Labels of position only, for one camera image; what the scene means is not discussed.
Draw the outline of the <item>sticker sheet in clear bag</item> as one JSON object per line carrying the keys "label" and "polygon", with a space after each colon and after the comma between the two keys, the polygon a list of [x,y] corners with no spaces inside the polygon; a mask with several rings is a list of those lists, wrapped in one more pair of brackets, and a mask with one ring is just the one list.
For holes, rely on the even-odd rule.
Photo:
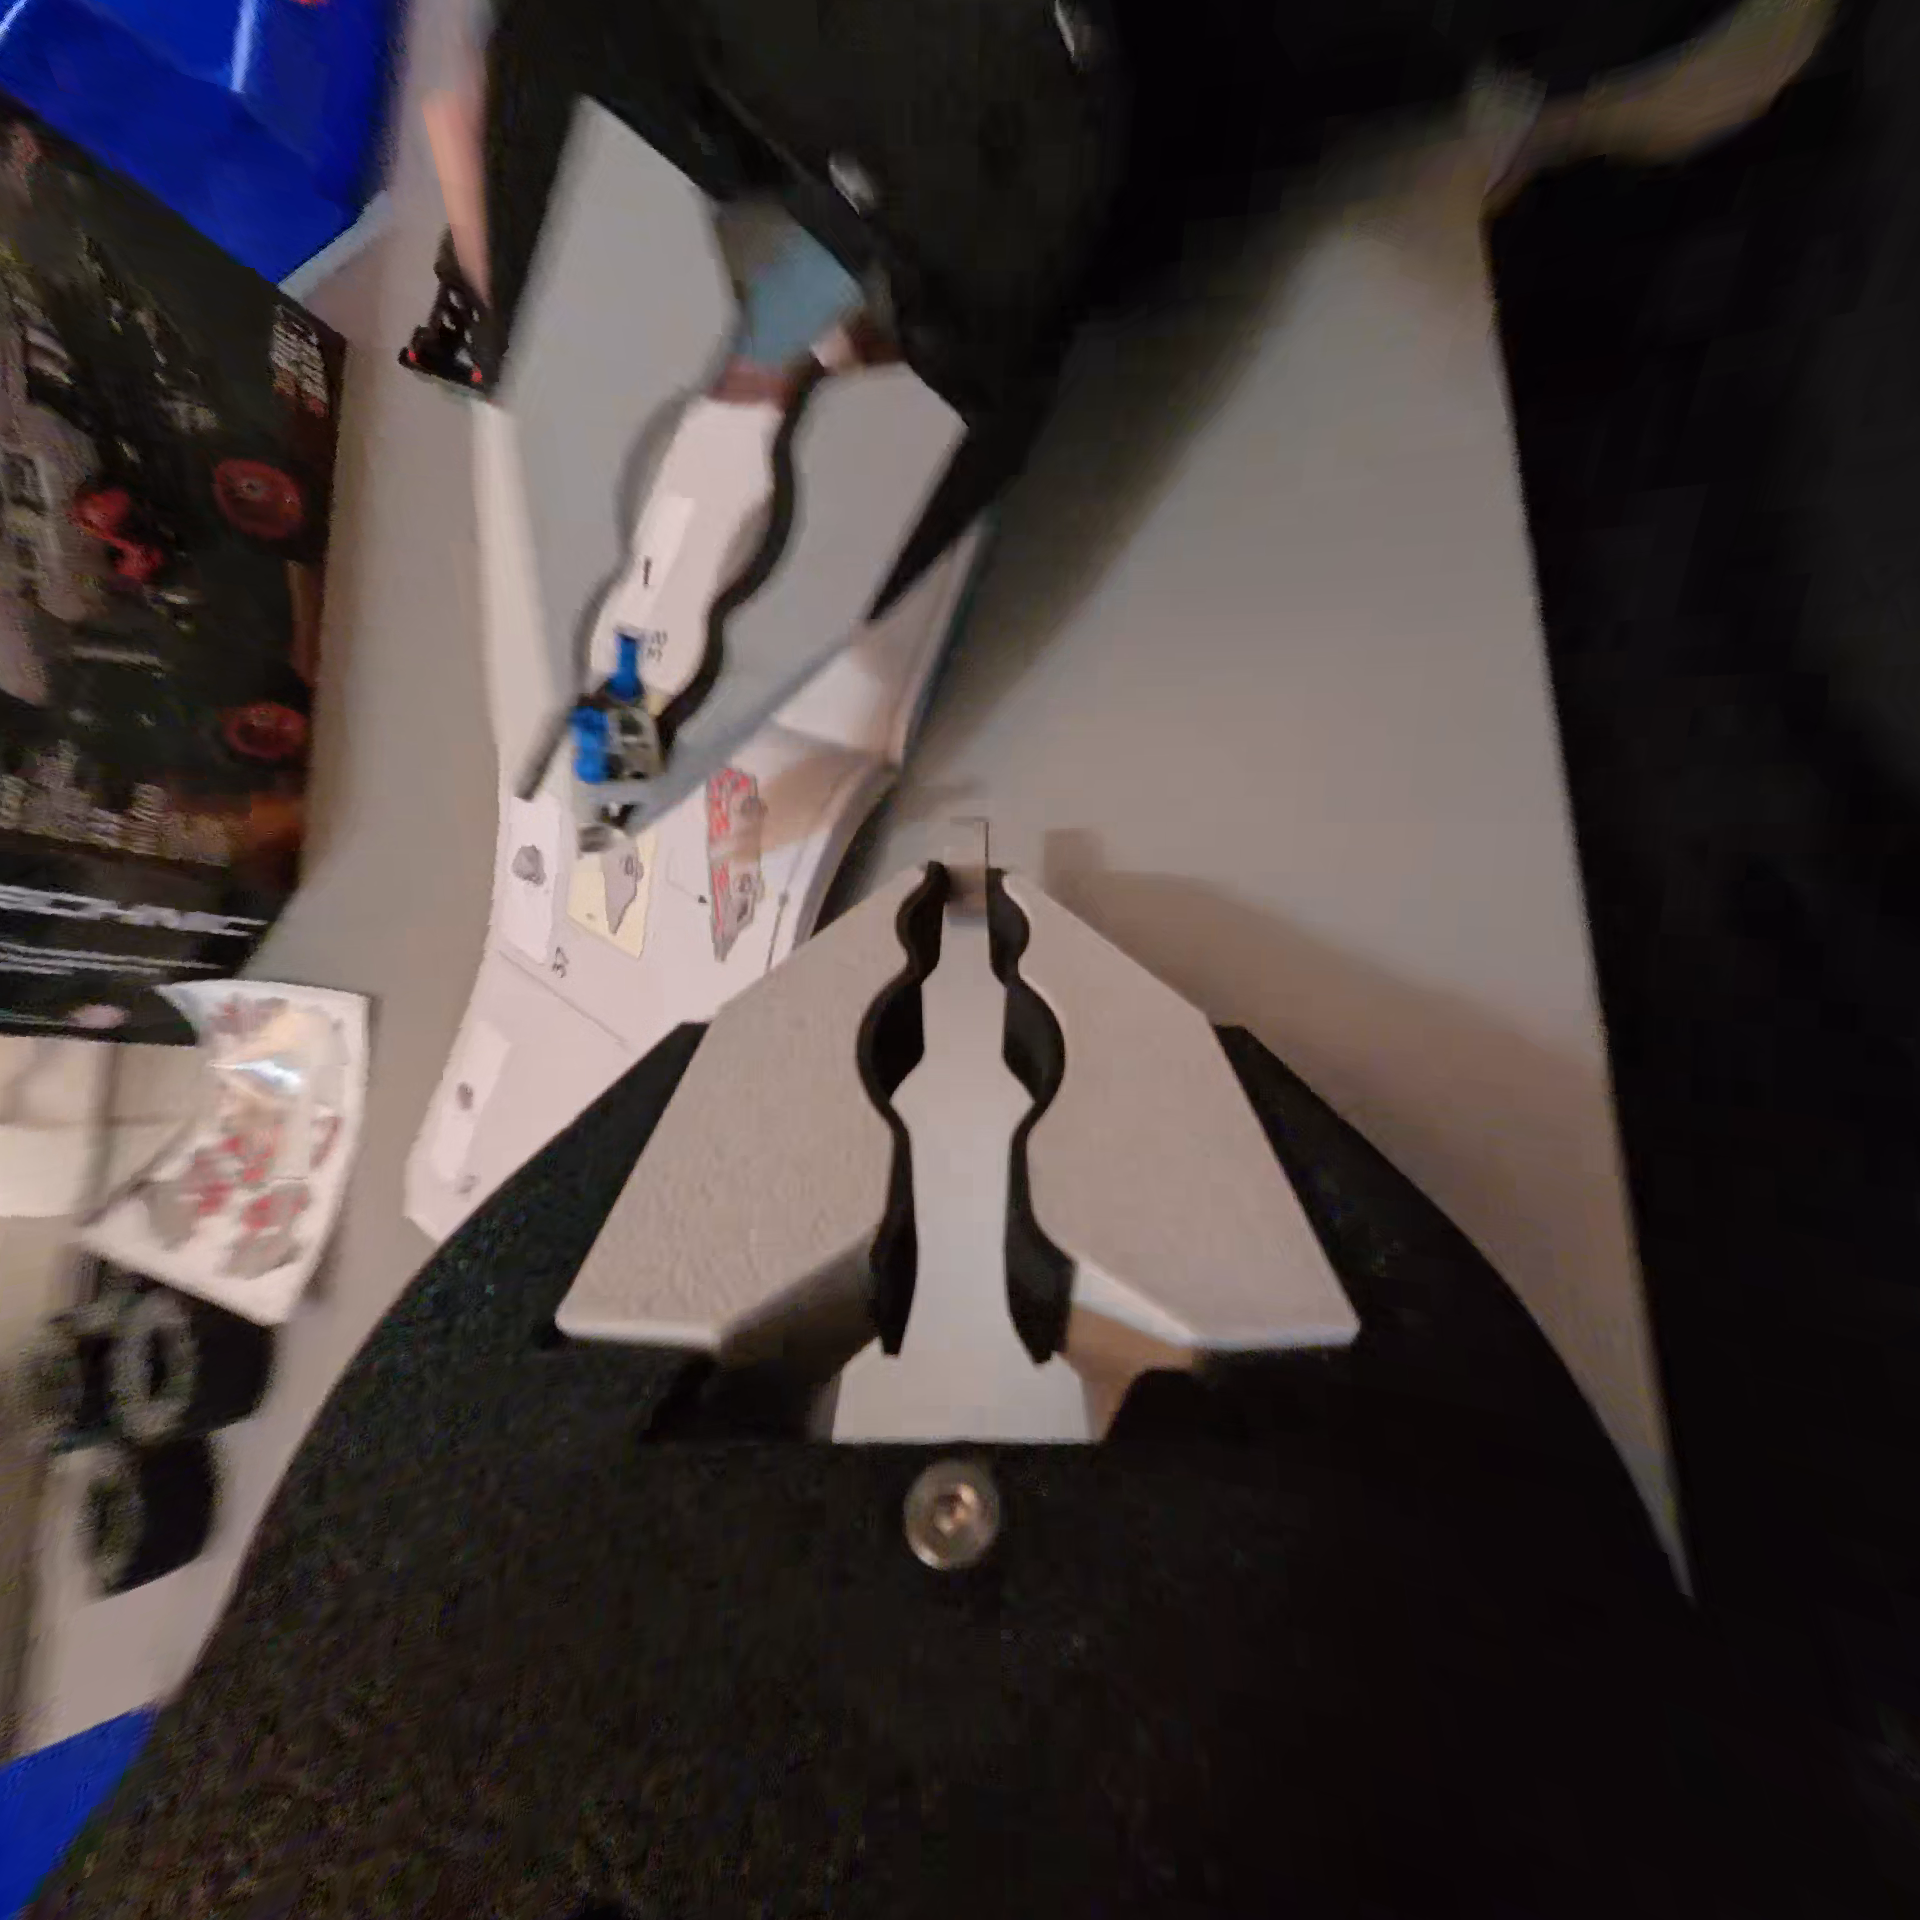
{"label": "sticker sheet in clear bag", "polygon": [[80,1249],[257,1329],[281,1329],[338,1225],[369,1105],[371,1001],[257,978],[161,996],[197,1060],[184,1115],[85,1214]]}

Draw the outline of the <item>person's black clothing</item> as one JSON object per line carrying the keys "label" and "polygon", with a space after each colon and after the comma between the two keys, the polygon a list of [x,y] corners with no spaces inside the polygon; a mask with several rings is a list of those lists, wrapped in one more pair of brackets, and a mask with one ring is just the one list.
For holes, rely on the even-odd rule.
{"label": "person's black clothing", "polygon": [[1679,1501],[1781,1915],[1915,1915],[1917,5],[1496,293]]}

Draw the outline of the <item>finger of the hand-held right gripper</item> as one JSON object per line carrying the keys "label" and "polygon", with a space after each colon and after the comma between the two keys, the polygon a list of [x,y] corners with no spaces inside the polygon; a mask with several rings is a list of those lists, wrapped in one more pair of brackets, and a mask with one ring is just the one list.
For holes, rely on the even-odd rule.
{"label": "finger of the hand-held right gripper", "polygon": [[632,457],[617,560],[621,830],[656,825],[776,721],[891,589],[965,437],[901,365],[729,365],[663,406]]}
{"label": "finger of the hand-held right gripper", "polygon": [[481,661],[504,793],[541,784],[586,685],[592,613],[737,296],[707,197],[578,100],[492,401],[471,417]]}

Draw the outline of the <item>red and black toy part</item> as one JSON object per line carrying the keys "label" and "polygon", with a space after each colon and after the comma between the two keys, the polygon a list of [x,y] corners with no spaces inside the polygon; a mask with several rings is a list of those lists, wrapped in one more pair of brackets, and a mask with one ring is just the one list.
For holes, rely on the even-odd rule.
{"label": "red and black toy part", "polygon": [[489,401],[501,362],[497,325],[489,301],[460,260],[451,228],[442,230],[434,276],[434,300],[425,320],[397,347],[397,365],[443,389]]}

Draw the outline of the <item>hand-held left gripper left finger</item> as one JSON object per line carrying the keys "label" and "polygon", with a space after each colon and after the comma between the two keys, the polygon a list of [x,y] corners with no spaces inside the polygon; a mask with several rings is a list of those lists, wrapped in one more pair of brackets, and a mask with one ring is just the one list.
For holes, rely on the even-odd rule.
{"label": "hand-held left gripper left finger", "polygon": [[557,1331],[719,1363],[901,1354],[920,1277],[896,1094],[927,1053],[947,865],[903,872],[708,1022]]}

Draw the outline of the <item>grey desk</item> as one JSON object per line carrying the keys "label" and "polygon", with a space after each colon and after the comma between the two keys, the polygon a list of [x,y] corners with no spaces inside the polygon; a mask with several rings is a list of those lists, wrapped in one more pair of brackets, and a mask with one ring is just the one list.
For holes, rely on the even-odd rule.
{"label": "grey desk", "polygon": [[[1240,275],[1090,332],[999,516],[871,858],[986,813],[993,850],[1355,1121],[1517,1288],[1687,1563],[1627,1225],[1520,457],[1480,228],[1492,140],[1443,129],[1312,188]],[[497,748],[477,406],[395,368],[439,226],[351,317],[319,848],[266,977],[375,1001],[369,1141],[321,1299],[242,1429],[215,1545],[95,1601],[72,1474],[5,1466],[15,1718],[34,1752],[169,1693],[323,1389],[425,1250],[402,1163],[483,960]]]}

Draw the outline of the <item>grey toy brick assembly blue pins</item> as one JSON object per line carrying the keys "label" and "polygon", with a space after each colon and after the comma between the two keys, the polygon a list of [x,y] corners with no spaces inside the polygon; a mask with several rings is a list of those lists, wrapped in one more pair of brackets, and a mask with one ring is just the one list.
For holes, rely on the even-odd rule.
{"label": "grey toy brick assembly blue pins", "polygon": [[603,853],[659,801],[666,736],[642,682],[642,636],[615,628],[611,674],[568,713],[568,773],[576,850]]}

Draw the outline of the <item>open instruction booklet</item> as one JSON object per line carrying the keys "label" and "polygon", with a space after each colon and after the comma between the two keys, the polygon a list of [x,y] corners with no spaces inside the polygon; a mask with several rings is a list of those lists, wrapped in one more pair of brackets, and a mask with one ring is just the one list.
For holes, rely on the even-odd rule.
{"label": "open instruction booklet", "polygon": [[442,1244],[675,1026],[809,937],[906,771],[970,609],[975,529],[689,801],[576,856],[561,801],[506,801],[483,960],[402,1176]]}

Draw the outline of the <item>blue plastic bin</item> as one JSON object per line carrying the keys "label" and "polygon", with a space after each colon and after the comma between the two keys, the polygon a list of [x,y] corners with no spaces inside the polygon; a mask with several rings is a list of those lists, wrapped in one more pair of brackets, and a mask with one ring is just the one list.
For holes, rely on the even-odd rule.
{"label": "blue plastic bin", "polygon": [[3,1915],[24,1915],[153,1731],[143,1708],[3,1765]]}
{"label": "blue plastic bin", "polygon": [[5,2],[5,98],[271,281],[377,202],[404,5]]}

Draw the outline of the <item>black toy set box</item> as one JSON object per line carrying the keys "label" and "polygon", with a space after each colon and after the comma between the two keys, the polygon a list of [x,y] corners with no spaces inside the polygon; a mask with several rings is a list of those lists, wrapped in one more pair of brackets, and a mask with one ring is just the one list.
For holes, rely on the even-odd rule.
{"label": "black toy set box", "polygon": [[346,341],[3,114],[3,1026],[178,1045],[303,878]]}

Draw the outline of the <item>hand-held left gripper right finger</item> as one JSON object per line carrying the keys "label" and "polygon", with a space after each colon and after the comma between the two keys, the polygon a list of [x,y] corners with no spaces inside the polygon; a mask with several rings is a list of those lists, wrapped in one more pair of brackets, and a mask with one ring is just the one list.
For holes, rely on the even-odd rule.
{"label": "hand-held left gripper right finger", "polygon": [[1357,1310],[1211,1022],[1027,875],[988,872],[986,910],[1027,1094],[1003,1272],[1028,1358],[1352,1346]]}

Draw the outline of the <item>black toy tyre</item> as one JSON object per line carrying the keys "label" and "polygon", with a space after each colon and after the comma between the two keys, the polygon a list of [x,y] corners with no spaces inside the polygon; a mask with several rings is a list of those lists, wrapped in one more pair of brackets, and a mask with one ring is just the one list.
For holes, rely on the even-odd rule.
{"label": "black toy tyre", "polygon": [[48,1451],[155,1450],[255,1418],[277,1331],[169,1288],[114,1288],[52,1315],[20,1364],[29,1440]]}
{"label": "black toy tyre", "polygon": [[223,1486],[210,1435],[105,1445],[85,1460],[80,1553],[99,1596],[132,1593],[202,1556]]}

